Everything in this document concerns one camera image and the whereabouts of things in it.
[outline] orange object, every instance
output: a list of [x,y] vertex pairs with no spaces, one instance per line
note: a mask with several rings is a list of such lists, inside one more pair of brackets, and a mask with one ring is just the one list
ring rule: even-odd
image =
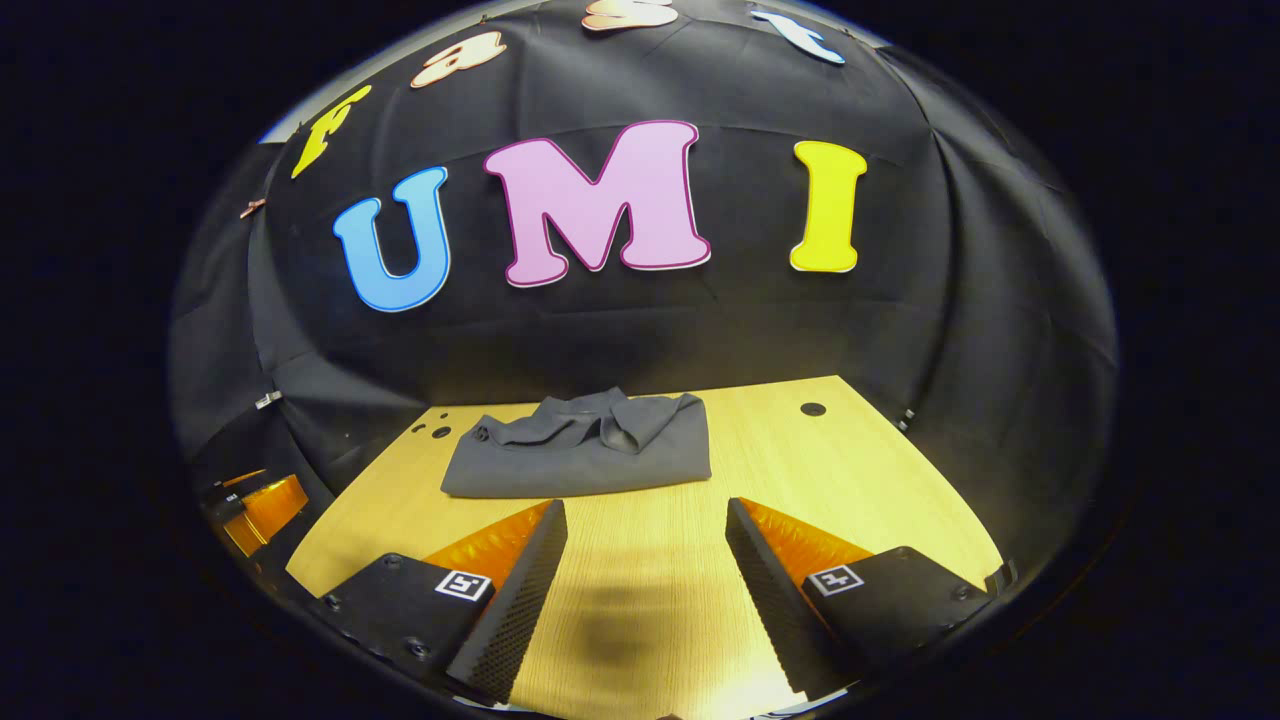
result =
[[234,486],[236,483],[238,483],[241,480],[247,480],[247,479],[252,478],[253,475],[261,475],[265,471],[266,471],[266,468],[264,468],[261,470],[253,470],[252,473],[244,473],[243,475],[241,475],[238,478],[232,478],[229,480],[223,480],[223,487],[224,488],[229,488],[229,487]]
[[742,501],[748,515],[755,521],[755,527],[764,536],[764,542],[769,543],[769,550],[782,562],[782,568],[796,588],[800,588],[804,579],[814,573],[872,556],[870,552],[849,541],[772,507],[751,502],[745,497],[739,500]]
[[[256,474],[251,473],[232,482],[239,482]],[[223,529],[247,557],[271,542],[275,533],[280,532],[280,528],[302,510],[302,506],[307,503],[307,493],[302,491],[298,477],[289,475],[253,492],[242,502],[244,511],[232,518],[223,525]]]
[[552,501],[540,502],[521,510],[497,523],[471,533],[470,536],[442,547],[428,555],[422,562],[430,562],[449,570],[461,570],[484,575],[493,580],[495,591],[502,589],[507,575],[516,566],[516,560],[529,544],[529,537],[543,519]]

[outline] metal clip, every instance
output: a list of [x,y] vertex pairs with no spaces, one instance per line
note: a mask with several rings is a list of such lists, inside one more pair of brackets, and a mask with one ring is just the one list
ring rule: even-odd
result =
[[261,400],[259,400],[257,402],[255,402],[253,406],[257,407],[259,410],[261,410],[261,409],[266,407],[268,405],[275,402],[276,400],[279,400],[282,397],[284,397],[283,392],[280,392],[278,389],[273,389],[271,392],[264,395]]
[[257,210],[259,208],[261,208],[262,205],[266,205],[266,199],[265,197],[261,197],[259,200],[251,200],[250,204],[248,204],[248,208],[244,208],[244,211],[241,213],[241,219],[243,220],[244,218],[252,215],[253,211]]
[[899,420],[897,423],[893,423],[893,424],[897,427],[897,429],[900,429],[900,430],[902,430],[905,433],[906,429],[911,427],[911,423],[910,423],[911,418],[915,418],[915,410],[908,409],[908,411],[904,414],[902,419]]
[[1018,566],[1014,565],[1012,560],[1007,560],[986,579],[987,594],[991,597],[998,597],[1000,593],[1009,589],[1009,585],[1012,585],[1016,582]]

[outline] gray shirt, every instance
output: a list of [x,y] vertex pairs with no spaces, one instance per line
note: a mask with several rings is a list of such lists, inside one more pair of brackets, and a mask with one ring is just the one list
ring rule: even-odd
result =
[[513,423],[485,415],[458,438],[440,489],[458,497],[567,497],[709,477],[700,398],[632,400],[613,388],[548,397]]

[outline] screw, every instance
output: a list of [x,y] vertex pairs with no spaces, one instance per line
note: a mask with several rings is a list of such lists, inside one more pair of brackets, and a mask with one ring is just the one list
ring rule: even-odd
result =
[[431,655],[431,651],[417,638],[404,638],[404,650],[419,660],[426,660],[426,656]]

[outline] black fabric backdrop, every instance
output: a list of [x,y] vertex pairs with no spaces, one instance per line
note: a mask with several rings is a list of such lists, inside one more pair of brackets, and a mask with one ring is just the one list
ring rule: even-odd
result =
[[[175,295],[173,413],[188,456],[223,452],[210,439],[279,389],[268,411],[337,495],[430,405],[840,374],[891,421],[914,410],[908,437],[1034,574],[1088,501],[1115,397],[1116,333],[1084,220],[1030,143],[940,72],[831,27],[818,29],[846,64],[815,60],[755,8],[685,1],[669,26],[594,35],[580,1],[543,3],[484,26],[507,50],[483,65],[408,86],[470,28],[355,83],[372,90],[298,178],[310,122],[251,149]],[[484,158],[548,137],[594,178],[618,132],[650,119],[700,131],[690,187],[710,261],[640,273],[616,242],[598,273],[571,261],[559,282],[508,286],[506,201]],[[787,263],[808,197],[800,140],[868,159],[850,273]],[[333,222],[433,165],[449,170],[449,278],[422,306],[375,311]],[[268,205],[241,220],[260,196]],[[378,232],[388,269],[408,272],[404,208],[385,201]]]

